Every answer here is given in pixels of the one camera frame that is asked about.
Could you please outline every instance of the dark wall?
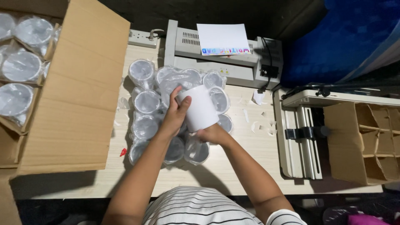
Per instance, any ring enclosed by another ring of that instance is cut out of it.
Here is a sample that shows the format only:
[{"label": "dark wall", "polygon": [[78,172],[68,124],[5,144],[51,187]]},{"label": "dark wall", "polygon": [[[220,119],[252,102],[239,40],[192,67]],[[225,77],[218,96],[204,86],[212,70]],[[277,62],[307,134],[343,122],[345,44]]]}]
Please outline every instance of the dark wall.
[{"label": "dark wall", "polygon": [[196,23],[244,23],[248,39],[257,36],[295,40],[326,14],[323,0],[100,0],[142,31],[166,30],[168,19],[179,27]]}]

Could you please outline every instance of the white striped shirt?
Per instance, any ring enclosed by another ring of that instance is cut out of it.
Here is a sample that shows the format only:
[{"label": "white striped shirt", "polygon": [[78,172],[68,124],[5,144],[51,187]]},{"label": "white striped shirt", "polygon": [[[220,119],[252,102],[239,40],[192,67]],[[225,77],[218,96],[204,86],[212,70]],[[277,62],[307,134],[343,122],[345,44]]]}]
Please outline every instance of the white striped shirt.
[{"label": "white striped shirt", "polygon": [[[259,225],[262,222],[234,201],[213,188],[173,188],[151,202],[144,214],[144,225]],[[290,210],[278,210],[266,225],[306,225]]]}]

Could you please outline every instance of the wooden table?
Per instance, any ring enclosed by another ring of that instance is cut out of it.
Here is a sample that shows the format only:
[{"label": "wooden table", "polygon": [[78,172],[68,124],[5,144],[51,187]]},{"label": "wooden table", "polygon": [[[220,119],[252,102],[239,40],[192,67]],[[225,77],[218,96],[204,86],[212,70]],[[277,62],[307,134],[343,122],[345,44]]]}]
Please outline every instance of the wooden table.
[{"label": "wooden table", "polygon": [[[138,58],[152,60],[156,68],[163,64],[157,49],[128,45],[125,57],[123,82],[120,89],[120,109],[117,109],[114,130],[110,140],[105,170],[76,173],[40,174],[17,177],[12,181],[17,199],[66,199],[66,198],[104,198],[110,197],[116,190],[127,171],[132,167],[128,154],[120,157],[123,148],[132,145],[131,133],[133,109],[131,92],[133,83],[127,77],[129,65]],[[275,179],[284,194],[314,193],[373,193],[382,192],[382,186],[360,187],[356,184],[334,180],[327,176],[322,181],[284,179],[280,174],[278,146],[276,136],[270,136],[260,126],[275,129],[270,125],[274,121],[272,96],[266,92],[262,106],[251,101],[255,89],[230,86],[225,88],[231,100],[227,114],[232,118],[234,129],[232,136],[257,160]],[[131,109],[123,109],[129,102]],[[236,177],[223,149],[211,145],[208,160],[199,166],[193,166],[184,160],[169,168],[161,168],[152,196],[181,185],[213,187],[226,195],[246,195]]]}]

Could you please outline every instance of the black cable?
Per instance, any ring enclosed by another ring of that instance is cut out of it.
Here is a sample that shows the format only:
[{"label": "black cable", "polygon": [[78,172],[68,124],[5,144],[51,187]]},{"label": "black cable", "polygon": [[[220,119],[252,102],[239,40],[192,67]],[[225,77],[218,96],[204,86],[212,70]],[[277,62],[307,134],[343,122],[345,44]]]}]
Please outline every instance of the black cable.
[{"label": "black cable", "polygon": [[[268,50],[268,54],[269,54],[269,57],[270,57],[270,66],[272,66],[272,56],[271,56],[270,48],[268,47],[268,44],[267,44],[267,42],[265,41],[265,39],[264,39],[263,37],[261,38],[261,42],[262,42],[262,45],[264,46],[264,50],[265,50],[265,49]],[[257,91],[259,94],[264,93],[265,90],[267,90],[268,85],[270,84],[271,76],[268,75],[268,74],[267,74],[267,76],[268,76],[268,81],[267,81],[267,83],[266,83],[264,86],[262,86],[262,87]]]}]

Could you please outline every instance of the person's right hand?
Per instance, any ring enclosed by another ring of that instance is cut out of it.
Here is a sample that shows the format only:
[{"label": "person's right hand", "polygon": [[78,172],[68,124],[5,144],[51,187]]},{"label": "person's right hand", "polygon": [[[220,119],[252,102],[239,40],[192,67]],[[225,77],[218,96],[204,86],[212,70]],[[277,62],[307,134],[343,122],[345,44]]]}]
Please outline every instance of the person's right hand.
[{"label": "person's right hand", "polygon": [[229,142],[231,136],[218,123],[207,127],[204,130],[198,130],[197,136],[202,141],[208,141],[216,145],[224,146]]}]

